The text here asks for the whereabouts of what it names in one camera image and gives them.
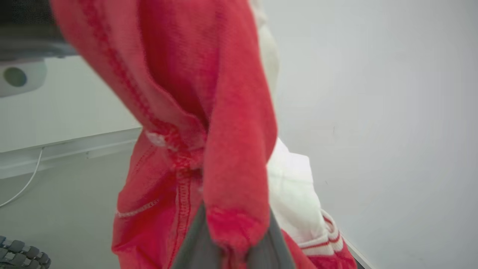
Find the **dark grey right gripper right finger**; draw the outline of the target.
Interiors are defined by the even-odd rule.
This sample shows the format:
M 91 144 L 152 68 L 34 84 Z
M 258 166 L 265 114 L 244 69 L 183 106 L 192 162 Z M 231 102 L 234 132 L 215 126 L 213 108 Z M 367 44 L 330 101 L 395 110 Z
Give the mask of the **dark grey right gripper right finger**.
M 246 264 L 248 269 L 296 268 L 272 210 L 268 230 L 262 240 L 248 252 Z

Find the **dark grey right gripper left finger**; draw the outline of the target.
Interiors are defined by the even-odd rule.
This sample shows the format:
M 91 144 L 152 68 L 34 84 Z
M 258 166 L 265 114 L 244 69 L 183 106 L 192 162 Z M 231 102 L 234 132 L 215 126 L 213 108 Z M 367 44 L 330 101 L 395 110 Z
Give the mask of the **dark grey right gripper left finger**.
M 220 269 L 221 250 L 213 242 L 205 217 L 203 203 L 175 255 L 172 269 Z

